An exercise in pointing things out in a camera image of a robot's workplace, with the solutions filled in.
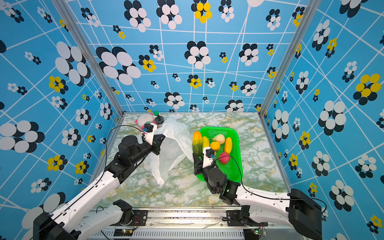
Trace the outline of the orange green papaya toy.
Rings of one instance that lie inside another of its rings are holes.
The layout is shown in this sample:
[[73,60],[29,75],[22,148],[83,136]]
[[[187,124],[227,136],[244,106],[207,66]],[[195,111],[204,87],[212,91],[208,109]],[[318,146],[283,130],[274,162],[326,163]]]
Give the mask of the orange green papaya toy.
[[199,131],[194,132],[192,140],[193,153],[198,157],[203,153],[203,136]]

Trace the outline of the yellow lemon toy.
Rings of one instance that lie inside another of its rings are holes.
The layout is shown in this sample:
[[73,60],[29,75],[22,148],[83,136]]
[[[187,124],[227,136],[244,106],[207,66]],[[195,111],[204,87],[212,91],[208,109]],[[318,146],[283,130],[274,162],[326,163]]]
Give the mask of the yellow lemon toy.
[[202,140],[203,140],[203,142],[202,142],[203,149],[207,148],[207,147],[210,147],[210,140],[206,136],[203,136]]

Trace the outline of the white plastic bag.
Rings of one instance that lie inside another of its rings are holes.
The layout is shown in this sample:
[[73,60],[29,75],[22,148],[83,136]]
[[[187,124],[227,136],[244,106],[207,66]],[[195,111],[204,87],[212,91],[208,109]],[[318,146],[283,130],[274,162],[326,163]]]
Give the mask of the white plastic bag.
[[163,126],[156,131],[163,134],[160,154],[151,153],[146,158],[152,176],[156,183],[163,187],[168,179],[169,172],[182,160],[193,162],[192,135],[189,127],[178,121],[174,116],[166,117]]

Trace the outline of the orange yellow mango toy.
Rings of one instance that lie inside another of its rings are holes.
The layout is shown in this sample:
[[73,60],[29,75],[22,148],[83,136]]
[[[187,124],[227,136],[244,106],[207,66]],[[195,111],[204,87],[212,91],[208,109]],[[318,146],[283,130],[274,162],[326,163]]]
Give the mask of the orange yellow mango toy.
[[217,141],[214,141],[210,144],[210,148],[213,149],[215,152],[217,152],[220,150],[221,144]]

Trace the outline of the red fruit toy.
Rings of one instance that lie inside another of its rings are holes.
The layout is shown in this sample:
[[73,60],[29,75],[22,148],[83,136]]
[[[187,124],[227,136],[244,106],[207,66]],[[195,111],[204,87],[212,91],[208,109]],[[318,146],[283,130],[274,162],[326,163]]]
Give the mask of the red fruit toy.
[[228,153],[223,152],[220,154],[218,160],[221,164],[225,165],[230,162],[231,156]]

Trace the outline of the yellow banana toy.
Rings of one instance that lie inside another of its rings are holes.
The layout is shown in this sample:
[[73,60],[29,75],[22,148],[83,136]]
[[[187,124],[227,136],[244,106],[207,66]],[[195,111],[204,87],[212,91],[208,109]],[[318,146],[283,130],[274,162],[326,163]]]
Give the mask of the yellow banana toy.
[[233,149],[233,141],[232,138],[227,137],[225,140],[224,152],[230,154]]

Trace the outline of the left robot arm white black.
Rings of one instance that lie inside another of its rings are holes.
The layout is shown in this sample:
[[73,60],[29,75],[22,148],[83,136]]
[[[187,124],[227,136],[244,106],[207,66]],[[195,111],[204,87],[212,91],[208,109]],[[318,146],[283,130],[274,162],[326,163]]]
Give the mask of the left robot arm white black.
[[108,193],[121,185],[151,153],[159,155],[163,134],[144,134],[139,143],[136,136],[126,136],[119,151],[105,170],[81,193],[50,214],[40,214],[33,223],[33,240],[86,240],[104,228],[133,224],[139,218],[124,200],[117,200],[105,210],[86,217],[86,214]]

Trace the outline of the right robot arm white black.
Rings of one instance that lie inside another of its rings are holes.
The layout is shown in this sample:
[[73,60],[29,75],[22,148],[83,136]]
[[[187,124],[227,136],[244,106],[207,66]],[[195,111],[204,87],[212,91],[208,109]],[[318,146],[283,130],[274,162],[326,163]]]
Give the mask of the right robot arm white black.
[[249,227],[264,227],[265,223],[294,228],[300,235],[321,240],[322,207],[316,199],[297,189],[275,193],[253,189],[234,182],[219,169],[216,161],[204,154],[193,154],[195,175],[203,175],[212,194],[227,205],[241,207],[236,220]]

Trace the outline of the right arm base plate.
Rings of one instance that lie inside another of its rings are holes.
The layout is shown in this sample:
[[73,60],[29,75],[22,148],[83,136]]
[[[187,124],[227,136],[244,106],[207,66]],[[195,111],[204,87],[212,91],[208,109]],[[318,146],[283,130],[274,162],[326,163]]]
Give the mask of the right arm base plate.
[[241,210],[228,210],[226,216],[222,218],[229,227],[267,227],[267,222],[255,222],[249,217],[249,214],[242,213]]

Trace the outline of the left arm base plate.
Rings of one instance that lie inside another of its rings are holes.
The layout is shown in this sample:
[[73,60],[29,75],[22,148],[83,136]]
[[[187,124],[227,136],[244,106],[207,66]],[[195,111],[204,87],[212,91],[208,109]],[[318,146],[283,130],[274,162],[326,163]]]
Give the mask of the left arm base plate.
[[119,222],[122,226],[140,227],[145,226],[148,219],[148,210],[130,210],[123,213]]

